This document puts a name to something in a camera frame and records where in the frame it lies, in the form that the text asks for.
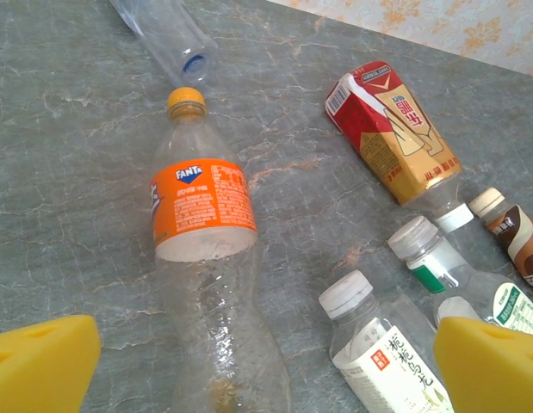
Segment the brown coffee drink bottle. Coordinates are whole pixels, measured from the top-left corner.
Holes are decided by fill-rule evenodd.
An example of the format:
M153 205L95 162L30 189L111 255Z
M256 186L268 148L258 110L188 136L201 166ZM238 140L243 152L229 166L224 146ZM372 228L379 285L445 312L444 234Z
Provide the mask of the brown coffee drink bottle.
M533 289L533 218L508 201L496 188L488 188L468 204L485 228L506 251L524 281Z

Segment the clear bottle with blue cap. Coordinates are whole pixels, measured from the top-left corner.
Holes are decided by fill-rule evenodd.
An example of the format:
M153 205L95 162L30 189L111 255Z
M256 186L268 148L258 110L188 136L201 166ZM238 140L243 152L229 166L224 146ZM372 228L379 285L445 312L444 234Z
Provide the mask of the clear bottle with blue cap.
M219 48L183 0L109 2L173 85L203 85L213 75Z

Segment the Fanta bottle with orange label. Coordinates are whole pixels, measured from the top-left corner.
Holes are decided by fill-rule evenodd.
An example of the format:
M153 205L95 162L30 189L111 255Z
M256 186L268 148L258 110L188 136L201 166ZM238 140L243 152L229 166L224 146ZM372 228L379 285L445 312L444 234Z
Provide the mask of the Fanta bottle with orange label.
M173 413L293 413L257 307L262 251L245 173L200 91L173 90L166 112L150 198L158 288L183 351Z

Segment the white label tea bottle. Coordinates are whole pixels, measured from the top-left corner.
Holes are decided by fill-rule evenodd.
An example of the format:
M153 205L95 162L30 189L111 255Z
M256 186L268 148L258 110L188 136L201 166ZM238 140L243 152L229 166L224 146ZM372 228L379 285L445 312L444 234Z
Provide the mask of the white label tea bottle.
M435 328L405 294L378 299L354 270L319 303L334 327L332 363L369 413L455 413L434 360Z

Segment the green and white label bottle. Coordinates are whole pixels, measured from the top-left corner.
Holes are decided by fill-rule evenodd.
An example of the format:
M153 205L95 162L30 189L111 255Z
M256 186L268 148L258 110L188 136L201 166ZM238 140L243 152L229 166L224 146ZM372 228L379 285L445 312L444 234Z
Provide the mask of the green and white label bottle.
M426 217L387 244L431 293L435 324L466 317L533 335L533 301L509 278L473 268Z

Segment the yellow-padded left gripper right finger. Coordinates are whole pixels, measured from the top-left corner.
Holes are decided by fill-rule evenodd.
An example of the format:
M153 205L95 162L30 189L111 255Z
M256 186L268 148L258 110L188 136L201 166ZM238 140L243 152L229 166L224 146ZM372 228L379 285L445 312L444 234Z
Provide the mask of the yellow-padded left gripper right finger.
M433 352L455 413L533 413L533 335L447 317Z

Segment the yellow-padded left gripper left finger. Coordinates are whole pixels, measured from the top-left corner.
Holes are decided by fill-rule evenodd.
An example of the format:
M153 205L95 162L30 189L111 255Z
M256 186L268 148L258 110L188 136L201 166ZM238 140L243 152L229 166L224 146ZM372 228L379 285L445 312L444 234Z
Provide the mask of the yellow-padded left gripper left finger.
M90 315L0 333L0 413L79 413L100 353Z

